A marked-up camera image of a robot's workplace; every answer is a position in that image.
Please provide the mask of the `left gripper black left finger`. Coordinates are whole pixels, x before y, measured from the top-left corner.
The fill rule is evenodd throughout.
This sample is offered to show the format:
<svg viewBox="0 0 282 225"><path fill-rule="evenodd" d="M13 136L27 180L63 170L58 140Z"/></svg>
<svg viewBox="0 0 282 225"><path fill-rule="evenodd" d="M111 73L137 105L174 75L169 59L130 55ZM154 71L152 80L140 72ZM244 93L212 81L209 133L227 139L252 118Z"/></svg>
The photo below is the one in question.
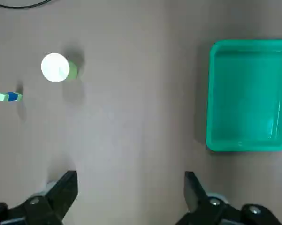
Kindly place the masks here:
<svg viewBox="0 0 282 225"><path fill-rule="evenodd" d="M68 170L13 208L0 202L0 225L62 225L77 195L77 171Z"/></svg>

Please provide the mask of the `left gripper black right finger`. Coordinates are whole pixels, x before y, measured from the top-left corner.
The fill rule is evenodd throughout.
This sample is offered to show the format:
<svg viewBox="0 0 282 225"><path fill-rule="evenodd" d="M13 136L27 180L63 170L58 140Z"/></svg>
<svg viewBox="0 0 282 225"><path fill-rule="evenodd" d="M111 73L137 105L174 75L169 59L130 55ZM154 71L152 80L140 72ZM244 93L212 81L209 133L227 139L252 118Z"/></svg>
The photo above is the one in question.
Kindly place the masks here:
<svg viewBox="0 0 282 225"><path fill-rule="evenodd" d="M248 203L236 209L225 197L209 195L194 172L184 173L184 198L188 212L177 225L280 225L279 219L266 207Z"/></svg>

